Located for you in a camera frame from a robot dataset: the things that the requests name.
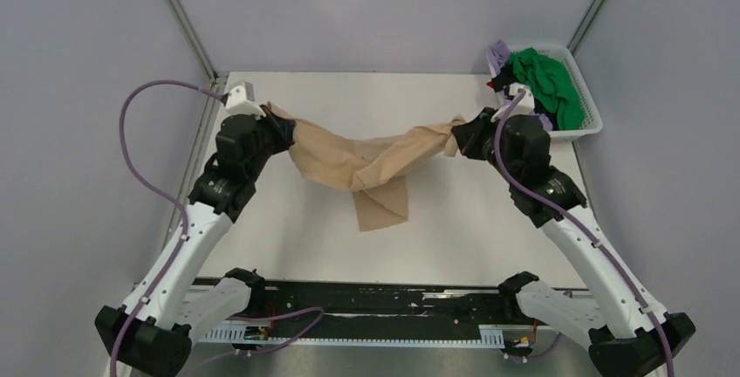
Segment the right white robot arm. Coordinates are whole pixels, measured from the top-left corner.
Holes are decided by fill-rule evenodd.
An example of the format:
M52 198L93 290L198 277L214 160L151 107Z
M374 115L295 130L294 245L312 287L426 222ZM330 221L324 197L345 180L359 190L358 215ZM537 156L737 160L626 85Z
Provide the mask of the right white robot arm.
M499 286L502 317L546 323L582 346L602 376L671 374L673 358L695 334L693 321L669 312L629 270L583 192L552 165L541 123L529 115L502 120L486 108L451 133L461 155L487 161L508 182L515 207L559 248L593 298L569 298L522 271Z

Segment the beige t shirt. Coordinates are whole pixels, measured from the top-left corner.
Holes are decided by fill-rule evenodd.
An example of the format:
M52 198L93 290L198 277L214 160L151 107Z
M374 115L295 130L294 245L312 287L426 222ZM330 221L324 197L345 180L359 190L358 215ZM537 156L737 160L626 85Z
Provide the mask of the beige t shirt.
M406 175L438 154L454 157L459 145L452 128L465 119L412 127L406 133L352 140L269 103L272 113L293 120L289 155L307 180L353 197L359 230L382 230L406 222L409 196Z

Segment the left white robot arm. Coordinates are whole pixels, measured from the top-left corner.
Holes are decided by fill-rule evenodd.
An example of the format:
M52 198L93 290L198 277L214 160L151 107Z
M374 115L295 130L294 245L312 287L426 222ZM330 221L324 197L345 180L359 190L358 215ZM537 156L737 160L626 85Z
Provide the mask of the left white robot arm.
M123 363L150 376L176 376L192 347L228 317L260 317L264 279L235 268L215 287L186 302L190 286L216 244L256 193L267 161L294 143L294 120L273 113L232 115L221 124L202 174L149 273L118 307L104 306L94 324L112 367Z

